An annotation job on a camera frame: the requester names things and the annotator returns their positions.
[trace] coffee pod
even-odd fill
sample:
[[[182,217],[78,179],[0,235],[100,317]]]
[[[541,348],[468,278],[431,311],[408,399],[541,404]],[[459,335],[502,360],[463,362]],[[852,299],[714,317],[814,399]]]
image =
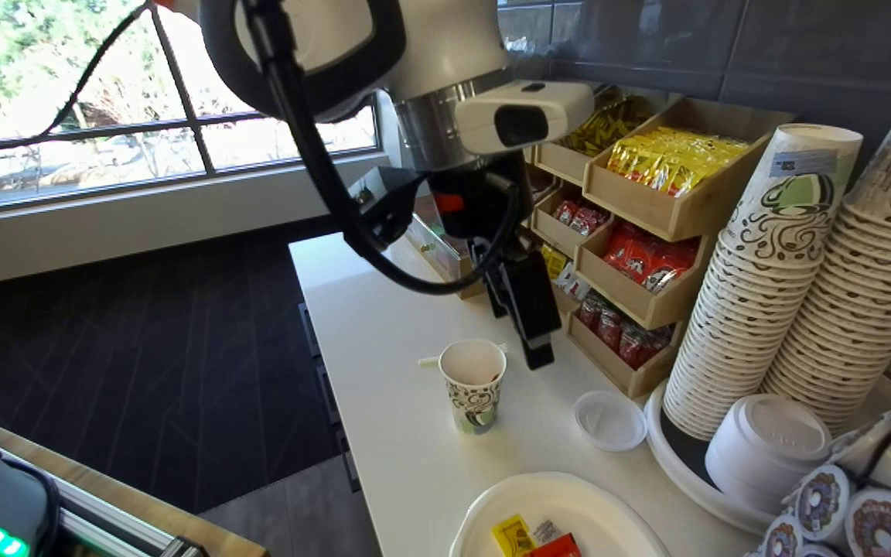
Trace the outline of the coffee pod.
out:
[[[837,551],[827,544],[803,544],[800,557],[837,557]]]
[[[843,532],[852,557],[891,554],[891,493],[855,493],[846,510]]]
[[[836,466],[821,466],[800,481],[789,513],[798,521],[806,541],[843,544],[851,499],[851,477]]]
[[[803,551],[803,530],[795,517],[777,517],[756,548],[756,557],[800,557]]]

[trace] red snack package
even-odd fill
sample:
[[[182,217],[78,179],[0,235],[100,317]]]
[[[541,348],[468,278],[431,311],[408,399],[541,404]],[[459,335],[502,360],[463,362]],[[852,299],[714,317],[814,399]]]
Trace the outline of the red snack package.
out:
[[[529,557],[580,557],[580,551],[569,532],[569,535],[561,535],[541,548],[533,548]]]
[[[669,244],[659,242],[651,247],[650,271],[644,276],[645,290],[664,290],[674,278],[680,278],[695,264],[695,242]]]
[[[631,367],[639,370],[644,362],[650,362],[656,355],[656,341],[639,332],[636,326],[624,326],[621,332],[621,344],[618,344],[618,355]]]
[[[574,204],[573,197],[562,197],[562,201],[557,204],[554,217],[557,217],[562,225],[573,225],[574,211],[578,211],[578,204]]]
[[[612,271],[624,272],[631,281],[644,281],[650,271],[650,250],[644,233],[633,225],[618,225],[608,240],[608,250],[604,255],[604,259]]]
[[[599,326],[599,311],[604,311],[604,302],[596,295],[587,295],[580,304],[578,304],[578,322],[587,326],[589,332],[596,332]]]
[[[599,313],[596,337],[608,348],[618,349],[624,332],[624,319],[614,311]]]
[[[573,217],[573,230],[578,233],[578,235],[595,235],[595,230],[604,224],[607,217],[596,211],[596,209],[574,209],[574,217]]]
[[[672,341],[672,326],[650,332],[650,337],[651,337],[650,344],[651,344],[651,355],[656,355],[659,349],[669,348],[669,341]]]

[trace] cup lid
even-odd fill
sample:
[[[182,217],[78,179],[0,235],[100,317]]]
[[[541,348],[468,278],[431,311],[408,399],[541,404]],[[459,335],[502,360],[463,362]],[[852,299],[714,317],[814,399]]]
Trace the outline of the cup lid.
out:
[[[833,443],[827,423],[809,410],[783,395],[742,399],[740,428],[762,449],[785,463],[818,463]]]
[[[587,389],[574,399],[574,423],[595,439],[604,453],[629,453],[644,443],[644,411],[608,389]]]

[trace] food on plate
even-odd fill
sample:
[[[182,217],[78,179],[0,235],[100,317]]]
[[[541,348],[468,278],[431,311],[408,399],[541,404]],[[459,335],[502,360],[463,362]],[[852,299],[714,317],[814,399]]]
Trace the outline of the food on plate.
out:
[[[573,532],[567,532],[567,535],[529,551],[529,557],[580,557],[580,551],[578,551]]]
[[[573,532],[562,532],[551,521],[541,521],[533,535],[520,513],[490,526],[502,557],[580,557]]]
[[[495,535],[502,557],[524,557],[536,548],[524,524],[515,513],[490,526],[490,535]]]

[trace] snack rack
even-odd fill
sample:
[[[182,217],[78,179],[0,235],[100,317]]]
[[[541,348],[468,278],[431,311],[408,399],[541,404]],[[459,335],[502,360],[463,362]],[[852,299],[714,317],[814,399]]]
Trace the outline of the snack rack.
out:
[[[607,169],[607,159],[614,145],[608,140],[595,151],[574,151],[567,144],[547,144],[533,148],[529,164],[541,173],[561,179],[547,197],[541,197],[529,217],[529,230],[573,259],[574,276],[608,302],[618,313],[624,313],[639,329],[664,329],[672,326],[672,341],[639,370],[631,370],[614,349],[608,349],[580,319],[574,308],[567,308],[567,332],[569,337],[599,367],[599,371],[618,384],[629,395],[639,399],[651,392],[682,341],[687,319],[694,313],[703,272],[707,267],[714,235],[725,230],[740,193],[745,189],[756,155],[768,145],[774,127],[793,122],[785,111],[756,111],[742,106],[725,102],[703,102],[669,95],[656,89],[612,89],[618,106],[624,106],[639,123],[614,140],[631,133],[644,133],[651,127],[680,127],[707,138],[728,138],[745,144],[745,155],[740,155],[725,172],[703,179],[687,194],[669,194],[663,189],[636,185]],[[608,224],[596,225],[589,235],[578,235],[567,224],[554,217],[554,209],[567,197],[578,194],[587,204],[596,204],[608,215]],[[604,247],[608,242],[612,224],[624,219],[663,242],[700,242],[695,264],[669,281],[663,290],[645,290],[644,284],[631,281],[624,272],[604,259]]]

